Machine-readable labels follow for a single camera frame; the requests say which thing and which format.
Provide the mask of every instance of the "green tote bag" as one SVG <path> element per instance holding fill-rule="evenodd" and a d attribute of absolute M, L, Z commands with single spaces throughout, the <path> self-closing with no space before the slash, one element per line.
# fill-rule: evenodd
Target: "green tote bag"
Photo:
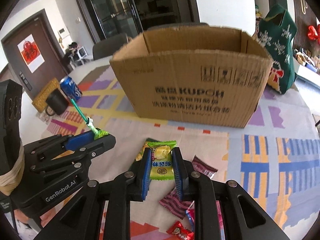
<path fill-rule="evenodd" d="M 268 85 L 280 94 L 284 94 L 295 80 L 291 41 L 296 32 L 297 27 L 289 12 L 277 4 L 265 19 L 260 20 L 254 35 L 274 60 Z"/>

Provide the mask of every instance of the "yellow woven basket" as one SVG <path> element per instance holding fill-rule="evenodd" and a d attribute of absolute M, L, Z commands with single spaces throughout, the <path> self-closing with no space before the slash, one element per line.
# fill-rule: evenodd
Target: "yellow woven basket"
<path fill-rule="evenodd" d="M 45 110 L 47 106 L 47 103 L 45 102 L 46 99 L 48 98 L 50 93 L 57 88 L 60 88 L 60 84 L 56 78 L 53 78 L 36 96 L 32 104 L 38 110 L 38 112 L 42 113 Z"/>

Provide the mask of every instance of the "candy wrapper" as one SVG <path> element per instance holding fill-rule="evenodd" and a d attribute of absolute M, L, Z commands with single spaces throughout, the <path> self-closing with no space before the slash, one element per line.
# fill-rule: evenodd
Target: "candy wrapper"
<path fill-rule="evenodd" d="M 167 230 L 169 235 L 175 235 L 180 240 L 193 240 L 195 233 L 184 228 L 180 221 L 177 221 Z"/>
<path fill-rule="evenodd" d="M 174 179 L 171 150 L 177 146 L 177 141 L 148 142 L 147 145 L 152 154 L 150 179 Z"/>
<path fill-rule="evenodd" d="M 201 161 L 197 156 L 193 158 L 192 165 L 195 171 L 207 175 L 210 179 L 212 179 L 214 174 L 218 171 Z M 186 210 L 193 205 L 193 202 L 190 201 L 180 201 L 176 188 L 161 199 L 159 203 L 180 219 L 183 219 L 186 216 Z"/>
<path fill-rule="evenodd" d="M 138 155 L 136 156 L 135 161 L 139 161 L 139 160 L 142 159 L 142 156 L 143 156 L 143 153 L 144 153 L 144 149 L 145 149 L 146 147 L 149 147 L 149 146 L 148 146 L 148 143 L 149 143 L 149 142 L 158 142 L 158 141 L 157 141 L 157 140 L 154 140 L 154 139 L 152 139 L 152 138 L 147 138 L 147 140 L 145 141 L 145 143 L 144 143 L 143 147 L 141 148 L 140 152 L 139 152 Z"/>
<path fill-rule="evenodd" d="M 217 205 L 220 230 L 223 232 L 223 219 L 222 219 L 222 212 L 221 212 L 221 206 L 220 206 L 219 200 L 216 200 L 216 205 Z"/>
<path fill-rule="evenodd" d="M 191 229 L 192 229 L 192 232 L 195 231 L 195 209 L 192 208 L 192 209 L 187 209 L 186 210 L 186 215 L 187 215 L 187 218 L 190 222 L 190 225 L 191 225 Z"/>

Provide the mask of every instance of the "glass door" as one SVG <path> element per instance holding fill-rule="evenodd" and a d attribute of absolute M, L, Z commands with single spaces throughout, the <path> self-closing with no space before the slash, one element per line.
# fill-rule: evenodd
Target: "glass door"
<path fill-rule="evenodd" d="M 119 33 L 135 37 L 142 32 L 133 0 L 90 0 L 105 38 Z"/>

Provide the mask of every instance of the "red candy wrapper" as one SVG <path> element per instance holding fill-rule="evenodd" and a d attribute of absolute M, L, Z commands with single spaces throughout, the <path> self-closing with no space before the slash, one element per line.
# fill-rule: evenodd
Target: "red candy wrapper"
<path fill-rule="evenodd" d="M 186 215 L 188 217 L 188 220 L 190 222 L 192 232 L 195 231 L 195 209 L 187 209 L 186 210 Z"/>
<path fill-rule="evenodd" d="M 167 230 L 169 235 L 175 235 L 180 240 L 193 240 L 195 233 L 184 228 L 180 221 L 177 221 Z"/>

